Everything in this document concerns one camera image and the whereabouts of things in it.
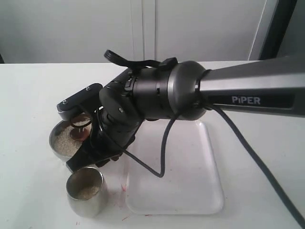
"stainless steel cup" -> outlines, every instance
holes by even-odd
[[[92,218],[107,205],[108,191],[103,175],[93,167],[72,174],[66,184],[68,201],[73,211]]]

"black cable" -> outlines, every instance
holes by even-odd
[[[160,173],[158,173],[157,171],[155,171],[153,168],[149,167],[147,164],[145,164],[144,162],[142,162],[139,158],[137,158],[135,155],[133,155],[132,153],[130,153],[129,151],[127,151],[126,149],[124,149],[122,146],[120,146],[118,143],[116,143],[105,131],[102,122],[100,120],[100,113],[99,113],[99,109],[96,110],[96,115],[97,115],[97,121],[98,124],[100,126],[101,131],[106,135],[106,137],[112,141],[120,150],[122,150],[127,156],[131,157],[133,160],[135,160],[137,163],[139,163],[141,166],[143,166],[144,168],[146,168],[148,171],[150,171],[152,174],[154,174],[155,176],[162,178],[164,176],[165,173],[165,151],[166,151],[166,142],[167,142],[167,137],[168,134],[171,130],[172,125],[174,124],[174,122],[176,121],[176,119],[181,115],[181,113],[177,113],[167,124],[166,129],[164,131],[163,134],[163,138],[162,138],[162,143],[161,143],[161,171]]]
[[[268,181],[274,188],[275,192],[278,194],[281,201],[284,203],[290,214],[295,218],[295,220],[298,222],[301,228],[305,229],[305,219],[301,215],[301,213],[298,211],[298,209],[294,206],[288,195],[285,193],[283,188],[280,186],[276,178],[273,176],[269,168],[265,165],[265,163],[261,160],[261,158],[256,154],[256,152],[252,149],[252,147],[249,145],[249,143],[246,141],[244,136],[241,134],[241,132],[238,130],[236,125],[233,123],[233,121],[227,116],[227,114],[221,110],[216,105],[207,105],[208,108],[211,108],[215,110],[231,127],[235,135],[237,136],[238,140],[241,142],[241,144],[244,146],[244,148],[248,151],[252,159],[256,162],[256,164],[259,166],[259,168],[262,170],[262,172],[267,177]]]
[[[73,128],[77,128],[77,129],[83,129],[83,128],[85,128],[86,126],[89,126],[89,125],[92,123],[92,121],[90,120],[89,122],[87,122],[87,123],[84,124],[84,125],[75,125],[75,124],[72,122],[71,119],[69,120],[69,122],[70,122],[70,125],[71,125]]]

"red stain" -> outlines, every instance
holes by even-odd
[[[123,191],[123,192],[126,192],[126,185],[123,186],[123,185],[121,184],[121,187],[122,187],[122,191]]]
[[[127,219],[129,216],[126,216],[125,218],[122,218],[122,221],[124,221],[125,219]]]

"metal bowl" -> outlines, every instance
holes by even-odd
[[[86,114],[81,114],[79,116],[77,116],[76,118],[74,118],[72,121],[73,123],[76,122],[81,122],[81,121],[86,121],[88,120],[89,117]],[[51,131],[50,136],[49,136],[49,144],[51,149],[53,150],[54,154],[63,162],[68,161],[71,156],[66,156],[66,155],[62,155],[61,153],[57,152],[54,148],[55,145],[55,141],[57,136],[64,130],[66,129],[68,126],[70,126],[70,122],[69,121],[61,121],[59,122]]]

